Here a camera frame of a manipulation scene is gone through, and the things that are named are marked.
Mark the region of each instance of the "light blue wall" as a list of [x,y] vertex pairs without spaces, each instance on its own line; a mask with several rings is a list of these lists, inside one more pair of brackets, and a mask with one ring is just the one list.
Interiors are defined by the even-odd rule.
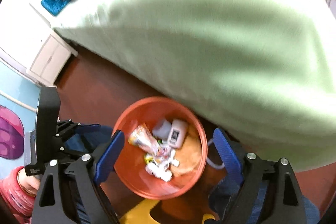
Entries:
[[[15,71],[0,62],[0,90],[15,99],[36,108],[40,95],[40,88],[22,77]],[[7,107],[19,116],[24,126],[24,131],[35,129],[36,113],[13,103],[0,95],[0,105]],[[17,160],[7,160],[0,157],[0,178],[8,176],[15,167],[23,165],[23,156]]]

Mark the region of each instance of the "bracelet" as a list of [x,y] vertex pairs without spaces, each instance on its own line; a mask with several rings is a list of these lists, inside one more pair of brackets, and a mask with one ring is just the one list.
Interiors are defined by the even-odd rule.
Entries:
[[19,180],[19,173],[20,173],[21,171],[22,171],[22,169],[21,169],[19,172],[17,172],[17,178],[16,178],[17,183],[19,184],[21,190],[23,190],[27,195],[29,195],[29,196],[31,196],[31,197],[33,197],[33,198],[36,197],[36,194],[34,194],[34,193],[28,191],[25,187],[23,187],[23,186],[21,185],[20,180]]

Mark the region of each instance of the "blue gripper pad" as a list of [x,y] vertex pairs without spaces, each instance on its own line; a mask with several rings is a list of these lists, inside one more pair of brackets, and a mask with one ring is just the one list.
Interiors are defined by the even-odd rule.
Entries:
[[112,138],[112,142],[96,163],[93,179],[96,185],[100,185],[100,183],[107,180],[110,172],[114,169],[114,164],[117,161],[121,150],[124,148],[125,135],[122,131],[116,131]]
[[213,132],[213,143],[225,164],[228,175],[238,184],[244,181],[242,165],[219,128]]

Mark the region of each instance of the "plastic wrapper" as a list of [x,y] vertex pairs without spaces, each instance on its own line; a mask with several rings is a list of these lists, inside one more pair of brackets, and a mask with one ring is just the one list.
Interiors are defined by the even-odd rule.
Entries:
[[159,144],[157,152],[154,154],[154,162],[159,165],[170,158],[172,148],[167,144]]
[[154,162],[154,158],[151,154],[146,154],[144,156],[144,160],[146,164],[149,164],[150,162]]
[[159,151],[159,143],[151,135],[147,126],[143,123],[139,125],[129,136],[128,142],[131,145],[140,147],[143,151],[157,155]]

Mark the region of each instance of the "trash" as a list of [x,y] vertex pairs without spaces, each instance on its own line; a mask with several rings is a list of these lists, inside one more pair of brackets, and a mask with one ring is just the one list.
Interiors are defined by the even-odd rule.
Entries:
[[131,145],[146,152],[144,161],[147,173],[168,182],[173,175],[181,176],[198,166],[202,147],[193,126],[178,119],[172,123],[162,119],[152,132],[155,137],[143,123],[128,138]]
[[168,139],[171,129],[171,123],[166,119],[160,120],[153,128],[153,136],[160,138],[161,140],[166,141]]
[[128,143],[139,146],[143,151],[149,154],[156,154],[159,149],[159,143],[151,135],[147,126],[143,123],[139,125],[129,136]]
[[168,144],[173,148],[181,148],[188,129],[188,124],[184,121],[174,119],[171,124],[168,136]]

